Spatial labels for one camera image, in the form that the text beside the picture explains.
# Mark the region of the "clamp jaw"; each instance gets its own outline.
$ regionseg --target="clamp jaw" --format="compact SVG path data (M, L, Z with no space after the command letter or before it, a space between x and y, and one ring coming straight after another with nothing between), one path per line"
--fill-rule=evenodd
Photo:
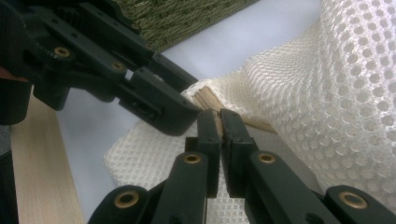
M0 0L0 51L0 66L28 81L0 78L0 124L24 119L32 84L55 110L70 88L104 102L117 97L170 135L184 133L199 112L180 95L197 80L155 52L111 0Z
M324 196L313 192L275 153L258 149L238 114L223 109L219 116L220 122L209 110L198 115L198 137L186 139L167 180L151 190L114 189L89 223L205 223L206 199L218 193L220 157L229 195L245 199L250 223L396 222L361 190L337 186Z

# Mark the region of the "light wood strip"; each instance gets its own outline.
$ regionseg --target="light wood strip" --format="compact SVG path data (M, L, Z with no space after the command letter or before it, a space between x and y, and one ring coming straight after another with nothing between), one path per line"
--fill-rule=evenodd
M55 112L31 97L11 146L20 223L83 223Z

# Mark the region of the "metal rivet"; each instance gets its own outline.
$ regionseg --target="metal rivet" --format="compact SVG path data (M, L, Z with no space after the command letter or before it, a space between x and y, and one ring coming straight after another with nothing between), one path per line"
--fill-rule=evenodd
M111 64L114 70L122 71L124 70L124 65L122 63Z
M264 163L273 163L275 161L275 157L270 154L262 153L259 155L259 161Z
M69 49L63 47L56 47L53 52L61 58L67 58L71 54Z
M132 207L139 201L139 194L135 190L128 190L119 193L116 199L114 200L114 204L118 208L128 208Z
M195 164L201 161L201 157L197 155L188 155L184 158L184 162L189 164Z
M341 192L338 197L343 203L356 209L364 209L368 206L366 200L364 200L360 195L349 191Z

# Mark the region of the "white surface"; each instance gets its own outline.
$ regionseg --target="white surface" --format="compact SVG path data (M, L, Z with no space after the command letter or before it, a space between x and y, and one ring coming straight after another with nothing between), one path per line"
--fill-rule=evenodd
M195 77L219 77L306 30L318 19L319 5L315 0L261 0L163 54ZM103 165L103 155L137 118L116 103L105 104L85 91L72 90L58 119L88 221L117 187Z

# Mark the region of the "black plastic part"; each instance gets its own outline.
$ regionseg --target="black plastic part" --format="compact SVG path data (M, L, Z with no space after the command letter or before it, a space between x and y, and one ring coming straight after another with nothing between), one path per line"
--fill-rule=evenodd
M268 210L262 203L257 190L251 185L247 185L245 196L245 213L250 224L272 224Z
M37 91L53 90L53 68L66 69L73 62L73 53L67 59L57 57L54 49L66 48L65 44L52 37L40 18L18 1L0 2L0 29L0 65L16 77L40 83ZM56 100L65 97L56 95L52 99L46 95L40 100L59 109L63 106Z
M250 154L258 149L237 113L221 109L220 117L224 131L221 157L227 190L232 198L244 198L248 184L245 163Z
M161 77L178 92L186 90L198 80L177 66L162 54L156 54L150 61L148 69Z
M166 180L148 191L149 201L145 215L142 218L142 224L151 223L155 210L157 209L157 204L160 201L161 194L163 193L163 187L165 187L165 183Z
M349 186L329 188L326 192L324 202L342 223L396 223L396 216L383 204L379 203L369 194Z
M26 118L32 85L0 78L0 125L11 125Z
M11 151L0 156L0 223L19 223Z
M253 152L247 172L274 223L340 223L276 154Z
M145 224L142 218L148 203L149 194L145 189L137 186L123 186L107 194L88 223Z
M177 156L151 224L204 224L207 156L185 152Z
M200 112L145 67L136 70L129 83L117 89L117 95L120 105L169 135L183 134Z
M219 189L219 161L221 139L217 132L215 112L206 110L198 115L198 137L186 138L186 151L198 151L209 158L207 197L216 198Z
M91 41L116 55L129 69L135 70L149 63L154 55L153 49L131 29L90 3L79 4L78 12L81 17L78 29Z

